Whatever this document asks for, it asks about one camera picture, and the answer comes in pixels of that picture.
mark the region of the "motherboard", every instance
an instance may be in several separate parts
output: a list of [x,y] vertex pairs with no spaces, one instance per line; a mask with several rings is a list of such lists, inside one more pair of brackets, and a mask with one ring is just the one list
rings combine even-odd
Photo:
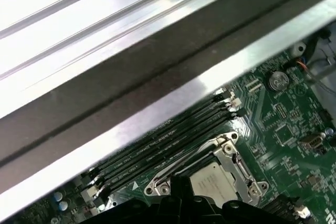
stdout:
[[335,223],[335,129],[302,69],[284,69],[291,60],[285,51],[252,69],[11,223],[80,223],[133,198],[150,204],[176,175],[218,207],[281,203],[296,223]]

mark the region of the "wire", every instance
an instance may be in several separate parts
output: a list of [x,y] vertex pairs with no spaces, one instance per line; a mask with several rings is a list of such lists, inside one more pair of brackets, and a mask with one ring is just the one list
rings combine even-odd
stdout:
[[330,43],[328,43],[328,46],[329,46],[329,48],[330,48],[330,50],[332,51],[332,53],[334,54],[334,57],[336,56],[336,54],[335,54],[335,51],[332,49],[332,47],[330,46]]
[[302,68],[306,71],[307,75],[309,75],[309,77],[315,81],[316,84],[318,84],[323,90],[325,90],[326,92],[330,93],[331,95],[336,97],[336,92],[332,89],[330,89],[329,87],[327,87],[322,81],[318,80],[314,74],[307,68],[307,66],[305,64],[303,64],[300,60],[296,61],[297,64],[299,64],[300,66],[302,66]]

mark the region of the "metal bar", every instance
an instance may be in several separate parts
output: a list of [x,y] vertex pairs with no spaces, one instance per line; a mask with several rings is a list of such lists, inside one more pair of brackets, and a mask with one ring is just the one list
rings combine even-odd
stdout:
[[0,0],[0,118],[214,0],[193,1]]
[[[74,174],[87,169],[103,157],[130,145],[137,137],[156,125],[184,111],[221,85],[230,82],[335,18],[336,0],[323,0],[89,143],[2,193],[0,195],[0,209],[2,209],[0,221],[68,181]],[[226,48],[222,46],[217,51],[215,47],[210,50],[213,54],[220,54]]]

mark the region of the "screw hole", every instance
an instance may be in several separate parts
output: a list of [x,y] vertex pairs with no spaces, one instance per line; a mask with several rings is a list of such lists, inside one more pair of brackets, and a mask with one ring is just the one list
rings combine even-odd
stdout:
[[237,209],[237,208],[239,208],[239,205],[238,205],[237,202],[231,202],[230,207]]
[[151,188],[147,188],[147,189],[146,189],[146,193],[147,193],[147,194],[152,194],[152,192],[153,192],[153,190],[152,190]]

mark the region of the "black ram slot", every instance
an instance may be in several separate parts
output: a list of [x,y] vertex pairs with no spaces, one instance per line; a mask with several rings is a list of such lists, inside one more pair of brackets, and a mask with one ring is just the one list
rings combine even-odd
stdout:
[[130,167],[129,170],[122,174],[119,175],[118,177],[112,178],[109,181],[107,181],[103,187],[105,188],[102,193],[101,197],[106,200],[107,197],[113,193],[114,191],[120,189],[122,186],[125,184],[133,181],[136,177],[140,176],[143,174],[146,170],[150,169],[151,167],[155,167],[158,164],[164,162],[165,159],[173,156],[175,153],[178,153],[179,150],[182,150],[184,147],[188,146],[191,144],[193,141],[199,139],[199,138],[205,138],[208,137],[208,135],[212,132],[213,129],[218,127],[219,125],[227,122],[230,119],[230,116],[228,115],[223,115],[221,117],[218,117],[216,122],[212,122],[210,125],[208,125],[206,128],[204,128],[201,132],[198,133],[197,136],[193,136],[190,138],[187,138],[186,141],[182,141],[181,145],[174,145],[172,143],[172,148],[171,150],[164,151],[164,156],[160,156],[160,153],[158,153],[156,156],[151,157],[149,161],[145,160],[141,163],[141,165],[136,167]]
[[103,180],[109,180],[110,178],[116,176],[117,174],[121,174],[123,171],[128,169],[130,166],[139,163],[144,159],[149,159],[151,156],[155,156],[157,152],[160,152],[163,148],[166,148],[171,143],[175,143],[176,141],[182,141],[185,138],[188,138],[191,134],[197,134],[199,131],[198,126],[203,123],[208,123],[211,118],[215,117],[217,114],[225,114],[226,112],[220,110],[212,110],[211,113],[204,115],[202,118],[192,122],[192,124],[188,124],[183,127],[180,131],[176,131],[175,135],[167,134],[165,138],[160,137],[156,141],[152,141],[149,145],[145,146],[144,149],[136,151],[133,157],[127,156],[125,160],[121,160],[117,164],[110,167],[106,173],[99,174],[100,176],[104,176]]
[[150,138],[144,144],[142,144],[142,147],[140,149],[136,148],[136,151],[133,151],[132,153],[126,155],[124,158],[120,158],[117,162],[111,164],[110,166],[102,170],[98,176],[101,178],[107,175],[109,175],[109,178],[113,177],[115,176],[115,174],[122,172],[129,166],[152,155],[152,153],[155,152],[157,149],[162,148],[167,143],[168,140],[171,142],[173,139],[178,138],[185,133],[189,133],[199,124],[213,117],[218,112],[218,110],[223,109],[223,108],[216,108],[216,106],[218,105],[212,104],[211,106],[204,108],[201,112],[199,112],[192,118],[192,122],[189,122],[190,119],[184,120],[180,124],[176,125],[176,127],[172,128],[170,131],[165,131],[164,132],[165,134],[156,135]]
[[189,120],[189,118],[197,118],[200,115],[206,113],[208,110],[214,109],[216,106],[218,106],[218,104],[213,102],[213,98],[206,99],[193,110],[182,113],[181,116],[178,116],[174,121],[171,122],[171,125],[165,125],[165,127],[156,128],[149,134],[142,137],[142,139],[140,139],[137,144],[129,147],[126,150],[121,150],[119,153],[122,154],[122,156],[116,154],[109,160],[104,161],[94,170],[90,171],[90,177],[93,179],[99,173],[103,172],[104,169],[111,166],[113,163],[118,162],[126,156],[129,156],[134,149],[139,149],[143,146],[148,145],[148,143],[150,143],[154,138],[158,138],[161,137],[161,135],[167,134],[169,131],[172,131],[174,127],[177,127],[179,124],[184,123],[184,121]]

